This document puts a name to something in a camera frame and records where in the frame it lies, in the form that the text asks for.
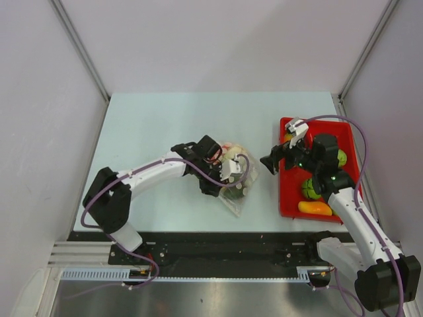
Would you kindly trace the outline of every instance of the mango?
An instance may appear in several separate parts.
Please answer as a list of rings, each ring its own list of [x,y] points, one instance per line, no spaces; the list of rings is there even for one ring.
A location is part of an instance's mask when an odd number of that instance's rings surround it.
[[[298,210],[302,213],[312,213],[314,215],[332,215],[332,209],[322,201],[300,201],[298,203]]]

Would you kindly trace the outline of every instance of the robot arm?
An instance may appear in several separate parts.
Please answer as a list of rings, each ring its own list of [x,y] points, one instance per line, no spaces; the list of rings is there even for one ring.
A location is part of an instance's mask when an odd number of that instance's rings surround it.
[[[338,167],[338,143],[328,134],[316,135],[310,149],[305,146],[307,124],[295,118],[286,125],[293,135],[291,141],[277,145],[269,156],[261,158],[271,173],[279,171],[285,159],[285,169],[295,166],[312,174],[313,189],[321,194],[342,219],[356,242],[359,254],[344,247],[330,232],[320,232],[311,238],[312,253],[316,258],[337,267],[354,285],[358,298],[369,311],[393,306],[399,302],[398,281],[388,254],[393,255],[403,283],[404,301],[414,300],[420,276],[420,263],[414,256],[405,257],[382,231],[364,205],[360,192],[356,206],[351,177]]]
[[[165,180],[187,174],[193,174],[199,179],[203,194],[217,197],[221,184],[226,184],[230,175],[242,174],[240,164],[235,161],[236,157],[222,164],[215,158],[216,155],[219,156],[217,153],[221,154],[220,145],[206,135],[198,143],[175,145],[166,155],[138,168],[117,173],[109,167],[103,168],[91,184],[83,206],[87,207],[101,190],[116,182],[108,193],[101,195],[92,204],[88,212],[104,233],[133,252],[142,245],[143,240],[128,222],[131,200]],[[210,182],[202,174],[221,184]]]

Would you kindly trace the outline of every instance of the table surface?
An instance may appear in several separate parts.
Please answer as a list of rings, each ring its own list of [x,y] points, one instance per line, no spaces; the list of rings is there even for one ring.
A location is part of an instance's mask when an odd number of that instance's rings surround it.
[[[239,143],[259,159],[278,144],[280,118],[335,113],[328,92],[113,94],[84,195],[105,166],[114,171],[137,167],[205,134]],[[159,232],[346,231],[338,223],[281,217],[279,178],[260,169],[240,217],[219,199],[201,194],[195,177],[185,176],[133,200],[130,222],[138,231]],[[74,230],[95,230],[81,226],[82,212],[81,206]],[[87,222],[94,224],[89,216]]]

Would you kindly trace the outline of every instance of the plastic bag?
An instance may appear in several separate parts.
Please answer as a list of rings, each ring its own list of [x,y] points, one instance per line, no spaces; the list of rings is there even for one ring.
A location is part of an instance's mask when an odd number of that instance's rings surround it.
[[[223,163],[226,160],[231,160],[235,157],[236,154],[244,154],[248,157],[250,162],[249,172],[247,177],[235,187],[231,188],[222,188],[219,193],[219,199],[237,216],[241,216],[241,211],[243,204],[247,198],[247,194],[250,191],[252,184],[258,178],[259,175],[259,163],[258,161],[247,151],[246,148],[242,147],[239,144],[226,142],[222,146],[222,155],[219,157],[219,160]],[[247,162],[243,157],[237,159],[239,164],[243,168],[243,171],[246,170]],[[231,176],[229,178],[229,183],[234,183],[241,175]]]

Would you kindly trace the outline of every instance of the green fruit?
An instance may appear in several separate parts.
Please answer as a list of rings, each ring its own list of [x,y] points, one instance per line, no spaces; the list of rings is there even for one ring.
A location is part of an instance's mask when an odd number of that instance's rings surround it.
[[[346,164],[347,157],[345,152],[341,149],[338,150],[338,160],[339,160],[338,167],[343,167]]]
[[[307,199],[314,199],[317,200],[321,195],[317,195],[315,190],[313,189],[313,184],[311,178],[305,180],[301,185],[301,192],[303,193],[304,197]]]

